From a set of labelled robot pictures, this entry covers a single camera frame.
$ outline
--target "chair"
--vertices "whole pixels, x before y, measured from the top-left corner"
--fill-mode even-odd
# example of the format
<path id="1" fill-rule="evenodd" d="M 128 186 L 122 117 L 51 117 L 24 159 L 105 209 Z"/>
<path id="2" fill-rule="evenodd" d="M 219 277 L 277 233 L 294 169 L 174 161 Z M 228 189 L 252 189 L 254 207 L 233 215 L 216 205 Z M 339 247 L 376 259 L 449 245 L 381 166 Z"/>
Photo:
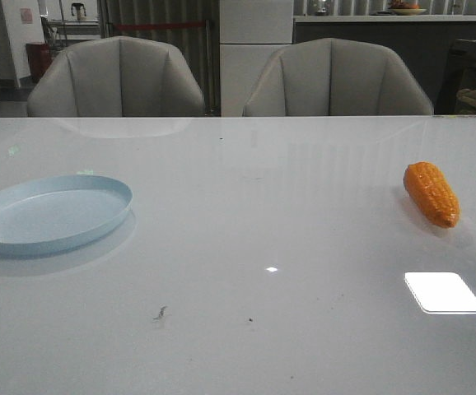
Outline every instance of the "chair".
<path id="1" fill-rule="evenodd" d="M 44 32 L 44 42 L 49 46 L 49 51 L 54 57 L 63 49 L 63 40 L 58 31 L 56 31 L 48 22 L 48 18 L 41 16 L 40 22 Z"/>
<path id="2" fill-rule="evenodd" d="M 249 117 L 429 114 L 432 102 L 398 54 L 344 39 L 279 49 L 244 107 Z"/>
<path id="3" fill-rule="evenodd" d="M 67 47 L 30 93 L 31 117 L 202 116 L 203 94 L 173 45 L 117 36 Z"/>

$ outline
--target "curtain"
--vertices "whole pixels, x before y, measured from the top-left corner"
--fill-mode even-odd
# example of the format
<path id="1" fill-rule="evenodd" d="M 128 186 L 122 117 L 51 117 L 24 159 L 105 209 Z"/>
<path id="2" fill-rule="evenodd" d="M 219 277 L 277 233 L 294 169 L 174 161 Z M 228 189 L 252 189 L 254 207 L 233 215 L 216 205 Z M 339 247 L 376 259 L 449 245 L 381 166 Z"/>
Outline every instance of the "curtain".
<path id="1" fill-rule="evenodd" d="M 208 112 L 219 106 L 219 25 L 217 0 L 99 0 L 101 33 L 131 35 L 173 44 L 183 53 L 200 85 Z M 118 31 L 116 25 L 161 25 L 207 21 L 188 29 Z"/>

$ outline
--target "corn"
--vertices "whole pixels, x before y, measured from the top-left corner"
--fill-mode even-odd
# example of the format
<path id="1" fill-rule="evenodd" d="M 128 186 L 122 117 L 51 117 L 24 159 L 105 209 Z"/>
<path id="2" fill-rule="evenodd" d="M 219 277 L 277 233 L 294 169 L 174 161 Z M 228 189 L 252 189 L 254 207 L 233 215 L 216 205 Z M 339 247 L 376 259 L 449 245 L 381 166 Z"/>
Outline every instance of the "corn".
<path id="1" fill-rule="evenodd" d="M 410 197 L 432 224 L 453 228 L 458 223 L 460 203 L 437 166 L 429 162 L 409 165 L 403 182 Z"/>

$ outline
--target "white cabinet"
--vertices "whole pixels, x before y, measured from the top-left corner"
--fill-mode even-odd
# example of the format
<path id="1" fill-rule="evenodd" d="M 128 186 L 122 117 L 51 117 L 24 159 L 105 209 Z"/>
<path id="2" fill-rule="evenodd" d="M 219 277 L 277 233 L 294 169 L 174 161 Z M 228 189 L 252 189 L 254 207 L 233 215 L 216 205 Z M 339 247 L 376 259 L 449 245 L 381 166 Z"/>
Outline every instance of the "white cabinet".
<path id="1" fill-rule="evenodd" d="M 271 53 L 292 42 L 293 0 L 220 0 L 222 116 L 241 116 Z"/>

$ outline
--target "light blue plate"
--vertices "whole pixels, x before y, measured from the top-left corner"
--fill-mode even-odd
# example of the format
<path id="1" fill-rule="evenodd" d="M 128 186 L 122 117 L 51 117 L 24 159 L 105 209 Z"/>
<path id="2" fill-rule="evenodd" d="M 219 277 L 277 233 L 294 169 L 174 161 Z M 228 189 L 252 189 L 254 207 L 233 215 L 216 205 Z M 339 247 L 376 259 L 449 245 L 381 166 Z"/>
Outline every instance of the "light blue plate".
<path id="1" fill-rule="evenodd" d="M 37 179 L 0 191 L 0 253 L 43 255 L 106 235 L 130 210 L 132 191 L 96 175 Z"/>

